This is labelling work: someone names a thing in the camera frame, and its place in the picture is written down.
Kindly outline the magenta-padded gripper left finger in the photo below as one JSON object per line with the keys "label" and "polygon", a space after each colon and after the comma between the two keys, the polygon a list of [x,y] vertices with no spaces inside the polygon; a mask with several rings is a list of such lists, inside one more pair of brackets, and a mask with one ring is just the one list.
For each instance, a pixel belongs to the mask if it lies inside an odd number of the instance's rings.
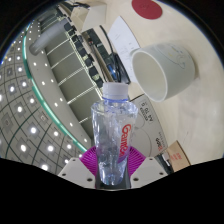
{"label": "magenta-padded gripper left finger", "polygon": [[95,189],[97,172],[97,156],[92,147],[79,158],[72,157],[58,176],[78,186]]}

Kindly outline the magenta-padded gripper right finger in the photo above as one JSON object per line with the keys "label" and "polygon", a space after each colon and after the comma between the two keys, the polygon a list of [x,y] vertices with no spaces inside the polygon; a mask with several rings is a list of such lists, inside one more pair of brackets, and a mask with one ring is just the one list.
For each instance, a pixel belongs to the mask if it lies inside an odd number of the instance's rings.
{"label": "magenta-padded gripper right finger", "polygon": [[132,189],[146,186],[165,176],[165,170],[155,158],[145,157],[134,147],[130,148],[127,170]]}

